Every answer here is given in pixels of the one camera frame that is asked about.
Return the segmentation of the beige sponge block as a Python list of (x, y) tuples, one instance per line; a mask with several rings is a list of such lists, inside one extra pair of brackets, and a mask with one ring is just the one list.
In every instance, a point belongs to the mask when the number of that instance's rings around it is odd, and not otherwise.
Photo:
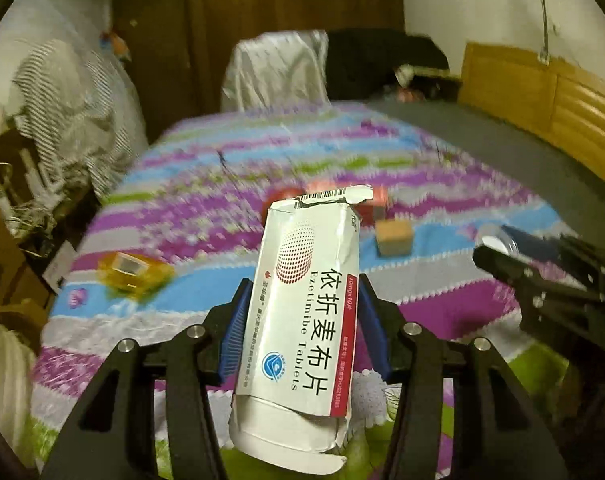
[(414, 232), (406, 219), (384, 219), (375, 222), (376, 247), (383, 257), (411, 254)]

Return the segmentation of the white medicine tablet box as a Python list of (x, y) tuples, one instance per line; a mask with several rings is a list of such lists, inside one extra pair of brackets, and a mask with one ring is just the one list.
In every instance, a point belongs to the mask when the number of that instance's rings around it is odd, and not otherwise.
[(368, 185), (274, 202), (267, 213), (229, 435), (249, 456), (328, 476), (351, 416), (361, 218)]

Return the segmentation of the wooden headboard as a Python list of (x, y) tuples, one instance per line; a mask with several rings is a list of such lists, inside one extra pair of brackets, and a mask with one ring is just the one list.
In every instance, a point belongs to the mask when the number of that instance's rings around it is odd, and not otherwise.
[(561, 58), (470, 42), (459, 101), (555, 146), (605, 182), (605, 81)]

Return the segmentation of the pink cardboard box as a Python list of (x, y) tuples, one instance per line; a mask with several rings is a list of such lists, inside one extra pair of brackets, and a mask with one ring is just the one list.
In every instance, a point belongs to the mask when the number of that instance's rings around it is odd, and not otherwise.
[[(339, 183), (330, 180), (318, 180), (309, 183), (305, 190), (307, 193), (333, 191), (336, 188), (345, 188), (345, 186), (351, 186), (353, 182)], [(386, 210), (389, 205), (389, 194), (388, 189), (382, 185), (373, 185), (373, 197), (371, 200), (355, 206), (355, 211), (361, 217), (361, 223), (364, 226), (374, 226), (377, 220), (383, 220), (386, 218)]]

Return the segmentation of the yellow plastic wrapper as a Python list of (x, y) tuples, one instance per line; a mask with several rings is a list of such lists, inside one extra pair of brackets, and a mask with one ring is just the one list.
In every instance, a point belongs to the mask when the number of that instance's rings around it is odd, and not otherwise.
[(98, 280), (118, 296), (147, 301), (175, 277), (173, 266), (164, 261), (129, 252), (109, 252), (97, 266)]

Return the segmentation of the white product box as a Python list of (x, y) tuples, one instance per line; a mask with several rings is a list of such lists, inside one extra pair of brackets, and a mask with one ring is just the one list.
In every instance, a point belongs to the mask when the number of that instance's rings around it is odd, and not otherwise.
[(71, 271), (77, 252), (68, 240), (65, 240), (42, 273), (42, 278), (53, 292), (58, 294), (63, 282)]

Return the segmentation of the colourful striped bed sheet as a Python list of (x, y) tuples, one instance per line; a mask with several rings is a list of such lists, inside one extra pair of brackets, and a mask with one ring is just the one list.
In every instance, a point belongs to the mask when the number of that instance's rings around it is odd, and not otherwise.
[[(359, 104), (189, 119), (169, 129), (110, 194), (82, 240), (42, 334), (30, 425), (39, 465), (67, 417), (124, 338), (165, 341), (229, 301), (256, 271), (262, 214), (275, 194), (312, 181), (388, 189), (386, 217), (413, 226), (411, 254), (385, 258), (371, 226), (360, 269), (381, 298), (441, 339), (490, 340), (549, 414), (566, 362), (519, 328), (511, 289), (478, 270), (484, 226), (535, 235), (567, 226), (523, 184), (445, 141)], [(176, 277), (147, 301), (97, 276), (109, 252), (169, 263)]]

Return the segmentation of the black draped clothing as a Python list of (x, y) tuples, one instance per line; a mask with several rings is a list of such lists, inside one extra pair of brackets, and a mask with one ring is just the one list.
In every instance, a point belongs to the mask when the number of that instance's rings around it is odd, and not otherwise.
[(447, 56), (427, 36), (390, 28), (344, 28), (327, 32), (325, 79), (331, 101), (366, 100), (397, 87), (403, 65), (449, 70)]

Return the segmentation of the silver fabric covered chair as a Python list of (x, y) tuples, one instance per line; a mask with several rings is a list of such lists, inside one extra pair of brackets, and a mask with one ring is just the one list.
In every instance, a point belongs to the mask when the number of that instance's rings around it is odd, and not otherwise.
[(232, 49), (221, 85), (224, 112), (326, 103), (329, 35), (322, 29), (266, 32)]

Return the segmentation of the grey striped draped cloth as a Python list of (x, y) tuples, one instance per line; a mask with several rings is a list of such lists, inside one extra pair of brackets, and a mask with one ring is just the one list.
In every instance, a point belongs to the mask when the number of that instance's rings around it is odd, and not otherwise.
[(18, 65), (10, 117), (42, 169), (105, 200), (148, 149), (138, 93), (115, 55), (51, 39)]

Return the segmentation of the dark wooden wardrobe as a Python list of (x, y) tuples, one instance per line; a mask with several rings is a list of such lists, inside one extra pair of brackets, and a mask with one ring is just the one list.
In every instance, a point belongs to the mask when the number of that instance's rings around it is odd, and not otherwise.
[(233, 47), (263, 32), (348, 27), (405, 28), (403, 0), (186, 0), (191, 66), (201, 113), (220, 110)]

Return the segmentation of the dark wooden door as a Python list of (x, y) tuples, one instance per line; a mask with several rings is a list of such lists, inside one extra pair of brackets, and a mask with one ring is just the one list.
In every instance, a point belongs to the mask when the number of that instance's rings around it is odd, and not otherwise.
[(112, 16), (129, 48), (126, 70), (138, 91), (147, 141), (154, 143), (198, 114), (186, 0), (112, 0)]

